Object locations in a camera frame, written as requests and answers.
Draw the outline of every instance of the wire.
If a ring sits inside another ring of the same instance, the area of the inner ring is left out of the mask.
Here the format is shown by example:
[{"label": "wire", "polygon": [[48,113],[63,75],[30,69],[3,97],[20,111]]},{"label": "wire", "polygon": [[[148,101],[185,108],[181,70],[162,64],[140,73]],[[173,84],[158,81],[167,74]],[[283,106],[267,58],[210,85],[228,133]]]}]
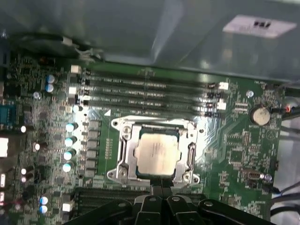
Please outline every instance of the wire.
[{"label": "wire", "polygon": [[285,101],[281,98],[280,94],[279,94],[279,91],[283,88],[290,88],[290,87],[293,87],[295,84],[297,83],[300,83],[300,80],[296,80],[296,81],[293,81],[293,82],[289,82],[289,83],[284,83],[284,84],[281,84],[279,85],[275,91],[274,91],[274,95],[276,97],[276,100],[283,106],[285,107],[287,104],[285,103]]},{"label": "wire", "polygon": [[288,132],[288,133],[294,133],[294,134],[297,134],[297,135],[300,134],[300,129],[296,129],[296,128],[281,126],[280,130]]},{"label": "wire", "polygon": [[289,212],[289,211],[297,212],[300,215],[300,205],[278,207],[278,208],[272,209],[270,212],[270,215],[272,217],[278,213]]},{"label": "wire", "polygon": [[292,193],[287,195],[282,195],[276,198],[272,198],[270,203],[271,205],[275,203],[281,203],[285,201],[294,201],[294,200],[300,200],[300,193]]},{"label": "wire", "polygon": [[295,184],[293,184],[289,187],[284,188],[283,190],[280,191],[280,193],[283,194],[284,192],[287,192],[287,191],[292,190],[292,189],[294,189],[296,187],[299,187],[299,186],[300,186],[300,181],[298,181],[297,183],[295,183]]}]

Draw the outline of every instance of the chip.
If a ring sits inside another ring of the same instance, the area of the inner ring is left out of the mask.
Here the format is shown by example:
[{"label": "chip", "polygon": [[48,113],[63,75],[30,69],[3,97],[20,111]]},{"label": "chip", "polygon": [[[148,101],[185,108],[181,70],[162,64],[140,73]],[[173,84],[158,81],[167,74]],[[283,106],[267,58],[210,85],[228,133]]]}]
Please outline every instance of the chip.
[{"label": "chip", "polygon": [[60,191],[54,191],[53,197],[60,197]]},{"label": "chip", "polygon": [[61,134],[55,134],[55,135],[54,135],[54,139],[55,139],[56,141],[60,141],[60,140],[61,140]]},{"label": "chip", "polygon": [[135,157],[140,174],[171,176],[180,160],[178,138],[175,135],[144,133]]},{"label": "chip", "polygon": [[57,177],[55,180],[56,184],[63,184],[64,183],[64,178],[63,177]]},{"label": "chip", "polygon": [[47,113],[46,112],[41,112],[38,117],[39,117],[40,120],[45,120],[45,119],[47,119]]},{"label": "chip", "polygon": [[52,214],[59,214],[60,210],[57,208],[52,209]]},{"label": "chip", "polygon": [[39,157],[38,157],[38,161],[39,161],[40,163],[46,162],[46,156],[39,156]]}]

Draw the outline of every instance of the metal panel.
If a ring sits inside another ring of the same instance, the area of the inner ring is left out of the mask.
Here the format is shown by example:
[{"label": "metal panel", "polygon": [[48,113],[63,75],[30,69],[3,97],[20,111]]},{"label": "metal panel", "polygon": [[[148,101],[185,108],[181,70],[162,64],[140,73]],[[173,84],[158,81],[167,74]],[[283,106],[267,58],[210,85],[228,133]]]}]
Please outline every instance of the metal panel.
[{"label": "metal panel", "polygon": [[[291,2],[4,0],[0,21],[8,33],[42,31],[82,40],[102,48],[110,61],[292,80],[300,73],[299,26],[276,39],[222,32],[236,15],[298,23],[300,7]],[[46,48],[65,52],[52,43]]]}]

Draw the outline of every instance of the electrolytic capacitor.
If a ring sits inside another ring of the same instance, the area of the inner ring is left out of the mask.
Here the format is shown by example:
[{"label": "electrolytic capacitor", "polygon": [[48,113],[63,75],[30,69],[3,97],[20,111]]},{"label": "electrolytic capacitor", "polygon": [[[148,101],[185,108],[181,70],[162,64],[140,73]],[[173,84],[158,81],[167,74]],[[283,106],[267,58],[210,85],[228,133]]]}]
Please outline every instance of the electrolytic capacitor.
[{"label": "electrolytic capacitor", "polygon": [[83,108],[80,105],[74,105],[73,106],[73,112],[74,113],[80,112],[82,110],[83,110]]},{"label": "electrolytic capacitor", "polygon": [[75,149],[70,149],[69,151],[66,151],[64,153],[64,159],[65,160],[71,160],[71,158],[76,155],[76,150]]},{"label": "electrolytic capacitor", "polygon": [[78,128],[78,124],[77,123],[68,123],[66,125],[66,130],[67,132],[72,132],[73,130],[75,130],[76,128]]},{"label": "electrolytic capacitor", "polygon": [[76,141],[77,141],[77,138],[75,136],[68,137],[65,139],[65,145],[67,147],[71,147]]},{"label": "electrolytic capacitor", "polygon": [[46,205],[48,203],[48,198],[43,196],[39,199],[39,203],[42,205]]},{"label": "electrolytic capacitor", "polygon": [[22,133],[29,132],[29,131],[34,131],[34,126],[31,125],[21,126]]},{"label": "electrolytic capacitor", "polygon": [[33,178],[33,173],[28,172],[24,176],[21,177],[21,182],[25,183],[25,182],[29,181],[32,178]]},{"label": "electrolytic capacitor", "polygon": [[70,172],[72,167],[74,166],[74,163],[72,161],[68,161],[67,163],[65,163],[63,166],[62,166],[62,170],[63,172]]},{"label": "electrolytic capacitor", "polygon": [[45,91],[47,91],[48,93],[52,93],[54,91],[54,86],[53,84],[47,84],[45,87]]},{"label": "electrolytic capacitor", "polygon": [[57,82],[57,79],[55,76],[53,76],[52,74],[49,74],[47,77],[46,77],[46,81],[47,83],[56,83]]},{"label": "electrolytic capacitor", "polygon": [[48,211],[48,207],[45,205],[42,205],[41,207],[39,207],[39,212],[42,214],[45,214]]},{"label": "electrolytic capacitor", "polygon": [[29,166],[21,169],[21,174],[25,175],[26,173],[33,171],[33,169],[34,169],[34,167],[32,165],[29,165]]}]

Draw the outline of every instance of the capacitor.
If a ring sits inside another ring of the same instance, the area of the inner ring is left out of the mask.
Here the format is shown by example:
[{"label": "capacitor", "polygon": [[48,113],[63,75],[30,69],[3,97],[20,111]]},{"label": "capacitor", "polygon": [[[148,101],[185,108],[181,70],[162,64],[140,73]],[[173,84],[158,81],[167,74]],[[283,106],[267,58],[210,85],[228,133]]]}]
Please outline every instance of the capacitor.
[{"label": "capacitor", "polygon": [[66,130],[68,132],[72,132],[73,130],[75,130],[76,128],[78,128],[78,124],[77,123],[68,123],[66,125]]},{"label": "capacitor", "polygon": [[34,131],[34,126],[31,125],[21,126],[21,132],[25,133],[26,131],[27,132]]},{"label": "capacitor", "polygon": [[39,207],[39,212],[42,214],[45,214],[48,211],[48,207],[45,205],[42,205],[41,207]]},{"label": "capacitor", "polygon": [[39,203],[42,205],[46,205],[48,203],[48,198],[43,196],[39,199]]},{"label": "capacitor", "polygon": [[74,105],[73,106],[73,112],[74,113],[80,112],[82,110],[83,110],[83,108],[80,105]]},{"label": "capacitor", "polygon": [[63,172],[70,172],[72,167],[74,166],[74,163],[72,161],[68,161],[67,163],[65,163],[63,166],[62,166],[62,170]]},{"label": "capacitor", "polygon": [[271,113],[268,108],[258,105],[250,111],[250,120],[259,126],[267,125],[271,119]]},{"label": "capacitor", "polygon": [[33,148],[36,151],[39,151],[40,149],[46,149],[48,147],[48,144],[46,142],[34,142]]},{"label": "capacitor", "polygon": [[34,167],[32,165],[29,165],[29,166],[21,169],[21,174],[25,175],[26,173],[33,171],[33,169],[34,169]]},{"label": "capacitor", "polygon": [[77,138],[75,136],[68,137],[65,139],[65,145],[67,147],[71,147],[76,141],[77,141]]},{"label": "capacitor", "polygon": [[70,149],[69,151],[66,151],[64,153],[64,159],[65,160],[71,160],[71,158],[76,155],[76,150],[75,149]]},{"label": "capacitor", "polygon": [[33,173],[28,172],[24,176],[21,177],[21,182],[25,183],[25,182],[29,181],[31,178],[33,178]]},{"label": "capacitor", "polygon": [[47,83],[56,83],[57,82],[57,79],[55,76],[53,76],[52,74],[49,74],[47,77],[46,77],[46,81]]},{"label": "capacitor", "polygon": [[40,100],[40,99],[41,99],[41,97],[42,97],[42,95],[41,95],[41,93],[40,93],[40,92],[38,92],[38,91],[35,91],[35,92],[33,93],[33,98],[34,98],[34,99],[36,99],[36,100]]},{"label": "capacitor", "polygon": [[47,91],[48,93],[52,93],[54,91],[54,86],[53,84],[47,84],[45,87],[45,91]]}]

